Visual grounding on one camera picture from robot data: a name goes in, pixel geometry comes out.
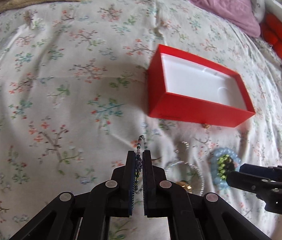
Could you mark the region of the small gold earring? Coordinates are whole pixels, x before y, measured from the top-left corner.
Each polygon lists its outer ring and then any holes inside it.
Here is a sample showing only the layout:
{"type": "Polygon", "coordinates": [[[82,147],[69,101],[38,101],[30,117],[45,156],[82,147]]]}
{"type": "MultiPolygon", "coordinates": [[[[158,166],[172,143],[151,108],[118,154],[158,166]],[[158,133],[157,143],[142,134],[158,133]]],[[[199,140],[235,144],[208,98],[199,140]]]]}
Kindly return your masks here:
{"type": "Polygon", "coordinates": [[[209,124],[202,124],[202,127],[205,128],[205,129],[208,129],[211,125],[209,124]]]}

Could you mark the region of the gold bangle with charm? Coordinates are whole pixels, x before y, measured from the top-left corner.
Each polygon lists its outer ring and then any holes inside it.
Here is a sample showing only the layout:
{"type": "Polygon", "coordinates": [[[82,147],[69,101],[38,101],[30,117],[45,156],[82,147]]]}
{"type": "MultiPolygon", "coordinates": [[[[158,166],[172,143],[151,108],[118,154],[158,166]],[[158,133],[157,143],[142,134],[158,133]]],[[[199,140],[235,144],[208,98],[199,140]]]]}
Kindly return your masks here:
{"type": "Polygon", "coordinates": [[[183,189],[185,189],[186,192],[191,193],[192,192],[192,186],[186,182],[186,181],[178,181],[176,182],[179,186],[181,186],[183,189]]]}

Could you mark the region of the floral white bedspread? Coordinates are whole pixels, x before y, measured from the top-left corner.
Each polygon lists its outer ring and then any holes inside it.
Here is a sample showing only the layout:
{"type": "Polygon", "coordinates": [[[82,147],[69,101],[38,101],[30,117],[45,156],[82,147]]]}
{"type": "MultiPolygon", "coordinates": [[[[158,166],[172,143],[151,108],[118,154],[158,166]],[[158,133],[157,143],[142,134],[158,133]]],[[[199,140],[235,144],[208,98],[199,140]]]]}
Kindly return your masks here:
{"type": "Polygon", "coordinates": [[[187,0],[54,2],[0,14],[0,239],[63,191],[81,194],[124,165],[143,135],[154,165],[216,192],[272,239],[282,216],[213,183],[215,150],[282,165],[282,63],[259,38],[187,0]],[[242,77],[255,115],[236,128],[150,118],[146,72],[164,44],[242,77]]]}

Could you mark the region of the black bead cluster ornament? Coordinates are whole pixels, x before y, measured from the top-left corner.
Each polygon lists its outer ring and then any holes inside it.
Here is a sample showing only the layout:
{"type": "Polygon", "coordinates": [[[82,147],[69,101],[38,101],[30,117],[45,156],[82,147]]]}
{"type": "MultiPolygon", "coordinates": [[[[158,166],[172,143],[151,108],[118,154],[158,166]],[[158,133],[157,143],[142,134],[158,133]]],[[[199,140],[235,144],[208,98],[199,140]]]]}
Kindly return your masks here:
{"type": "Polygon", "coordinates": [[[234,161],[233,161],[233,160],[230,160],[230,161],[226,164],[225,168],[226,168],[226,171],[229,172],[229,173],[232,172],[232,171],[234,171],[235,168],[236,168],[234,161]]]}

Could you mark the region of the red open cardboard box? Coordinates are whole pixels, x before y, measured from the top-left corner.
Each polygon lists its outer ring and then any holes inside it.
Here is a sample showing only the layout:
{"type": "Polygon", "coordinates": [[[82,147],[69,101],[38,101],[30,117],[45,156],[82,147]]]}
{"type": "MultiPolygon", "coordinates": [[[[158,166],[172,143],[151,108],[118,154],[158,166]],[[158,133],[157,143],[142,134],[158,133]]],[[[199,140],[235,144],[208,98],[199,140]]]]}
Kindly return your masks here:
{"type": "Polygon", "coordinates": [[[236,127],[255,115],[240,74],[162,44],[147,70],[147,92],[152,118],[236,127]]]}

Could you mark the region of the orange plush toy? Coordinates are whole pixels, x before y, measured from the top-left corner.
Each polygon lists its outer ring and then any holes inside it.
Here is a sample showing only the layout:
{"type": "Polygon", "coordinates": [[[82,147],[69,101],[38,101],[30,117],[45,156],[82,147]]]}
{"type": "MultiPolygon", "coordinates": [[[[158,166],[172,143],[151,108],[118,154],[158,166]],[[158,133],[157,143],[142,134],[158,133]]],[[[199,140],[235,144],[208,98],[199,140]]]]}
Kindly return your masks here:
{"type": "Polygon", "coordinates": [[[282,22],[275,15],[266,13],[260,28],[263,39],[272,46],[282,60],[282,22]]]}

